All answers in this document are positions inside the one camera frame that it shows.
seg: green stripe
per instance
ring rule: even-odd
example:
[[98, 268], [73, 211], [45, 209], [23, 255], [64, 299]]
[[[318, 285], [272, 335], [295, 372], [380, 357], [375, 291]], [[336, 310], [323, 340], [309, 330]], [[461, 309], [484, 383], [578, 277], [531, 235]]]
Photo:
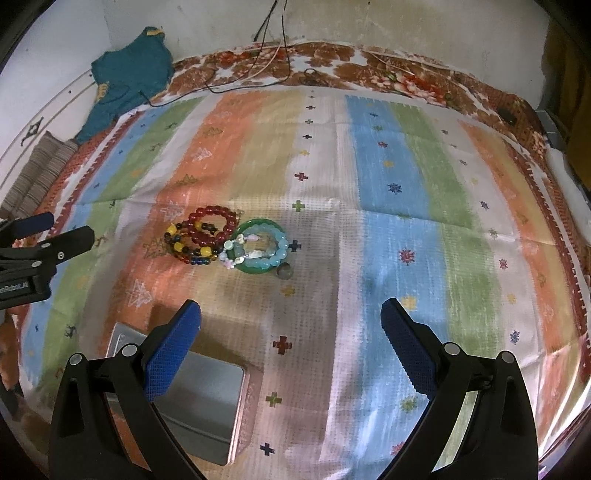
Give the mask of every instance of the green stripe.
[[[449, 337], [470, 355], [496, 357], [502, 335], [495, 308], [500, 288], [479, 219], [472, 213], [447, 151], [423, 110], [399, 103], [390, 105], [423, 175], [431, 218], [440, 225], [447, 270]], [[475, 398], [466, 398], [439, 466], [453, 460]]]
[[[127, 199], [137, 183], [154, 165], [158, 154], [166, 142], [176, 132], [176, 128], [167, 128], [170, 124], [180, 125], [187, 115], [200, 103], [201, 98], [179, 102], [164, 112], [142, 135], [127, 155], [123, 165], [113, 174], [98, 200], [93, 204], [87, 225], [95, 231], [96, 238], [112, 237], [119, 223], [122, 210], [122, 199]], [[53, 308], [47, 322], [47, 330], [43, 347], [43, 371], [40, 384], [44, 390], [53, 393], [57, 388], [54, 368], [65, 365], [71, 354], [79, 351], [77, 337], [69, 339], [64, 336], [67, 325], [78, 326], [84, 320], [82, 314], [91, 316], [92, 312], [83, 312], [93, 278], [100, 270], [100, 259], [108, 248], [116, 248], [116, 243], [105, 242], [100, 247], [73, 258], [66, 264], [66, 271], [57, 291], [54, 293]], [[81, 287], [84, 278], [87, 282]]]

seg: teal cloth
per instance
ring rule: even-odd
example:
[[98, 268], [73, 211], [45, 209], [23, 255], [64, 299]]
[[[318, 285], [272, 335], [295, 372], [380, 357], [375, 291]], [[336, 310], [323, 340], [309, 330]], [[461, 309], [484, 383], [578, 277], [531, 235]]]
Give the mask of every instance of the teal cloth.
[[173, 76], [173, 57], [164, 46], [164, 33], [146, 27], [125, 48], [108, 51], [92, 62], [92, 74], [99, 85], [108, 83], [106, 95], [92, 108], [86, 123], [76, 135], [82, 144], [108, 128], [124, 113], [162, 92]]

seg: wire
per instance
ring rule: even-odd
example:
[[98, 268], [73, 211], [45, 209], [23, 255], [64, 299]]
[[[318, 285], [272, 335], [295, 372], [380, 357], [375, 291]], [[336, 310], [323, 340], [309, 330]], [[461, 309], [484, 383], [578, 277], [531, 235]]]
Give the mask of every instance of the wire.
[[271, 14], [274, 12], [275, 7], [277, 6], [277, 1], [278, 0], [275, 0], [275, 2], [273, 2], [273, 5], [271, 7], [271, 11], [267, 15], [266, 19], [263, 20], [263, 22], [262, 22], [261, 26], [259, 27], [259, 29], [256, 31], [255, 36], [252, 38], [254, 41], [257, 41], [258, 40], [258, 36], [261, 34], [262, 28], [265, 26], [265, 22], [267, 22], [267, 26], [269, 26], [269, 20], [271, 19]]
[[[247, 89], [247, 88], [270, 87], [273, 85], [279, 85], [280, 83], [285, 82], [286, 80], [288, 80], [291, 77], [291, 59], [290, 59], [289, 50], [287, 49], [287, 39], [285, 37], [285, 8], [287, 7], [287, 1], [288, 0], [285, 0], [285, 3], [283, 4], [283, 11], [281, 13], [281, 36], [283, 39], [283, 46], [285, 48], [285, 57], [287, 58], [287, 66], [288, 66], [288, 72], [287, 72], [286, 77], [283, 79], [277, 80], [276, 82], [273, 82], [273, 83], [267, 83], [266, 85], [242, 85], [242, 86], [226, 89], [223, 92], [216, 92], [214, 90], [211, 90], [211, 88], [206, 84], [206, 87], [210, 92], [220, 94], [220, 93], [226, 93], [226, 92], [233, 92], [234, 90], [243, 90], [243, 89]], [[271, 62], [269, 62], [256, 75], [259, 75], [259, 73], [261, 73], [264, 69], [266, 69], [270, 64], [271, 64]]]
[[[244, 78], [244, 77], [246, 77], [247, 75], [249, 75], [249, 74], [250, 74], [250, 72], [252, 71], [252, 69], [253, 69], [253, 68], [254, 68], [254, 66], [256, 65], [256, 63], [257, 63], [257, 61], [258, 61], [258, 59], [259, 59], [259, 56], [261, 55], [261, 53], [262, 53], [263, 49], [265, 48], [265, 38], [266, 38], [266, 36], [267, 36], [267, 29], [268, 29], [268, 27], [269, 27], [269, 19], [271, 18], [271, 14], [273, 13], [273, 10], [275, 9], [275, 6], [276, 6], [276, 4], [277, 4], [277, 1], [278, 1], [278, 0], [275, 0], [275, 2], [273, 3], [273, 5], [272, 5], [272, 7], [271, 7], [271, 10], [269, 11], [268, 15], [267, 15], [267, 16], [265, 17], [265, 19], [263, 20], [263, 24], [261, 25], [261, 28], [263, 27], [263, 25], [265, 25], [265, 30], [264, 30], [264, 32], [263, 32], [262, 41], [261, 41], [261, 46], [260, 46], [260, 48], [259, 48], [259, 51], [258, 51], [258, 52], [257, 52], [257, 54], [256, 54], [255, 60], [252, 62], [252, 64], [251, 64], [250, 68], [249, 68], [249, 69], [248, 69], [248, 70], [247, 70], [245, 73], [243, 73], [242, 75], [240, 75], [240, 76], [239, 76], [237, 79], [231, 80], [230, 82], [222, 83], [222, 84], [220, 84], [220, 85], [212, 85], [212, 86], [214, 86], [214, 87], [223, 87], [223, 86], [226, 86], [226, 85], [231, 85], [232, 83], [238, 82], [239, 80], [249, 80], [249, 79], [252, 79], [252, 78], [256, 77], [257, 75], [261, 74], [261, 73], [262, 73], [262, 72], [263, 72], [265, 69], [267, 69], [267, 68], [269, 67], [269, 65], [270, 65], [270, 64], [273, 62], [273, 60], [276, 58], [276, 56], [277, 56], [277, 54], [278, 54], [278, 52], [279, 52], [279, 50], [280, 50], [280, 48], [281, 48], [281, 43], [279, 43], [279, 45], [277, 45], [277, 49], [276, 49], [276, 51], [275, 51], [275, 54], [273, 55], [273, 57], [272, 57], [271, 61], [269, 61], [269, 62], [268, 62], [268, 63], [267, 63], [267, 64], [266, 64], [266, 65], [265, 65], [265, 66], [264, 66], [264, 67], [263, 67], [261, 70], [259, 70], [259, 71], [258, 71], [257, 73], [255, 73], [254, 75], [252, 75], [252, 76], [248, 76], [248, 78], [246, 78], [246, 79]], [[285, 38], [285, 25], [284, 25], [284, 15], [285, 15], [285, 8], [286, 8], [286, 6], [287, 6], [287, 0], [285, 0], [285, 3], [284, 3], [284, 5], [283, 5], [283, 12], [282, 12], [282, 14], [281, 14], [281, 31], [282, 31], [282, 39], [283, 39], [283, 44], [284, 44], [284, 47], [285, 47], [285, 55], [286, 55], [286, 57], [287, 57], [287, 62], [288, 62], [288, 67], [289, 67], [289, 73], [288, 73], [288, 76], [287, 76], [285, 79], [282, 79], [282, 80], [280, 80], [279, 82], [270, 83], [270, 84], [267, 84], [267, 85], [244, 85], [244, 86], [239, 86], [239, 87], [230, 88], [230, 89], [224, 90], [224, 91], [222, 91], [222, 92], [216, 92], [215, 90], [212, 90], [211, 86], [209, 85], [209, 82], [211, 81], [211, 79], [212, 79], [213, 77], [215, 77], [215, 74], [217, 73], [217, 70], [215, 70], [215, 71], [214, 71], [214, 72], [213, 72], [213, 73], [210, 75], [210, 77], [209, 77], [207, 80], [205, 80], [205, 82], [203, 82], [203, 84], [204, 84], [204, 87], [199, 87], [199, 88], [196, 88], [196, 89], [190, 90], [189, 92], [186, 92], [186, 93], [182, 94], [181, 96], [179, 96], [179, 97], [176, 97], [176, 98], [174, 98], [174, 99], [172, 99], [172, 100], [170, 100], [170, 101], [168, 101], [168, 102], [166, 102], [166, 103], [159, 103], [158, 105], [155, 105], [155, 104], [153, 104], [153, 103], [150, 101], [150, 99], [149, 99], [149, 98], [148, 98], [148, 97], [147, 97], [147, 96], [146, 96], [146, 95], [145, 95], [145, 94], [144, 94], [142, 91], [139, 91], [139, 94], [140, 94], [142, 97], [144, 97], [144, 99], [146, 100], [146, 103], [147, 103], [149, 106], [151, 106], [151, 107], [161, 107], [161, 106], [167, 106], [167, 105], [170, 105], [171, 103], [174, 103], [174, 102], [176, 102], [176, 101], [178, 101], [178, 100], [180, 100], [180, 99], [182, 99], [182, 98], [186, 97], [187, 95], [191, 95], [192, 93], [202, 92], [202, 91], [204, 91], [205, 89], [209, 90], [211, 93], [220, 94], [220, 93], [225, 93], [225, 92], [231, 92], [231, 91], [233, 91], [233, 90], [240, 90], [240, 89], [245, 89], [245, 88], [266, 87], [266, 86], [271, 86], [271, 85], [278, 85], [279, 83], [283, 83], [284, 81], [286, 81], [286, 80], [287, 80], [287, 79], [288, 79], [288, 78], [291, 76], [291, 61], [290, 61], [289, 52], [288, 52], [288, 50], [287, 50], [287, 40], [286, 40], [286, 38]]]
[[389, 67], [393, 67], [395, 69], [402, 70], [404, 73], [408, 73], [409, 75], [412, 75], [413, 77], [415, 76], [415, 74], [413, 72], [409, 72], [408, 70], [404, 70], [402, 67], [394, 65], [393, 63], [388, 63], [387, 61], [382, 60], [380, 57], [378, 57], [376, 54], [374, 54], [373, 52], [371, 52], [369, 50], [364, 50], [364, 52], [369, 53], [373, 58], [381, 61], [384, 65], [388, 65]]

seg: beads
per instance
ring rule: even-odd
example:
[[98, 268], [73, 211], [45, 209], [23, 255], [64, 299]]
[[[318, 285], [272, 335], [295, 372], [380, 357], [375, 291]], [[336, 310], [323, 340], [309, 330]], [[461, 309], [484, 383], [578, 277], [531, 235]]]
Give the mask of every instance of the beads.
[[[219, 229], [203, 222], [205, 216], [215, 215], [226, 219]], [[170, 225], [164, 233], [164, 242], [180, 261], [191, 265], [209, 265], [219, 258], [224, 243], [234, 233], [240, 215], [227, 207], [207, 205], [189, 214], [187, 220]]]

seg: mattress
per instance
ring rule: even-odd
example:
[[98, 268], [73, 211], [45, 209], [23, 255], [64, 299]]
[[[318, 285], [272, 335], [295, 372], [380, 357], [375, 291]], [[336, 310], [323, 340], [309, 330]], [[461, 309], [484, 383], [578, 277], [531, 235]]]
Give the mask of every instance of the mattress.
[[[264, 50], [271, 67], [252, 88], [219, 95], [203, 91], [213, 65], [229, 72], [212, 81], [221, 92], [248, 50], [179, 62], [152, 100], [163, 106], [123, 116], [70, 160], [40, 207], [56, 217], [48, 234], [90, 225], [97, 240], [61, 266], [51, 299], [13, 311], [37, 418], [16, 427], [43, 450], [68, 357], [102, 356], [116, 322], [149, 332], [191, 298], [195, 350], [264, 372], [251, 445], [223, 468], [194, 458], [208, 478], [377, 478], [427, 405], [381, 330], [396, 297], [441, 341], [515, 354], [543, 456], [587, 404], [589, 291], [531, 108], [416, 56], [281, 52]], [[204, 205], [279, 223], [294, 276], [175, 259], [166, 228]]]

